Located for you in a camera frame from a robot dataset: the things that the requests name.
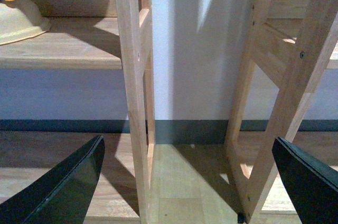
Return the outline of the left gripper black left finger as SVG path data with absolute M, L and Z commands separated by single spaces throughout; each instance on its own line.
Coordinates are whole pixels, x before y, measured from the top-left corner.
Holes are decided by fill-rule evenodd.
M 1 223 L 83 223 L 104 155 L 104 138 L 98 135 L 1 203 Z

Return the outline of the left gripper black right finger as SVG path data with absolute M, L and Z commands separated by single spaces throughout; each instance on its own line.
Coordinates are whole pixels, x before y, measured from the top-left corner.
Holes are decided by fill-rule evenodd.
M 272 153 L 301 222 L 337 223 L 337 171 L 281 137 Z

